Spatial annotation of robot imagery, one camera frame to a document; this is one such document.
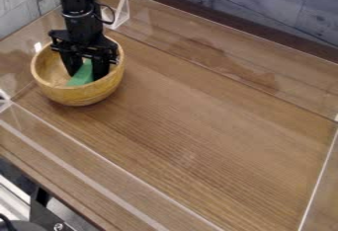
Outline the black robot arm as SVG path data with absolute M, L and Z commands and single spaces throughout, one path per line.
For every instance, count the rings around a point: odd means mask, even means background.
M 51 48 L 59 53 L 70 76 L 80 69 L 83 59 L 92 63 L 92 78 L 99 80 L 118 63 L 118 43 L 103 34 L 102 4 L 96 0 L 59 0 L 64 30 L 51 30 Z

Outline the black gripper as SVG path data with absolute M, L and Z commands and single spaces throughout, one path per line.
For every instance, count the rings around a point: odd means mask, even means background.
M 108 74 L 110 63 L 119 62 L 118 43 L 104 35 L 95 36 L 91 41 L 74 41 L 67 30 L 51 30 L 50 37 L 52 50 L 60 54 L 70 76 L 76 73 L 83 64 L 82 57 L 91 59 L 94 80 L 99 80 Z

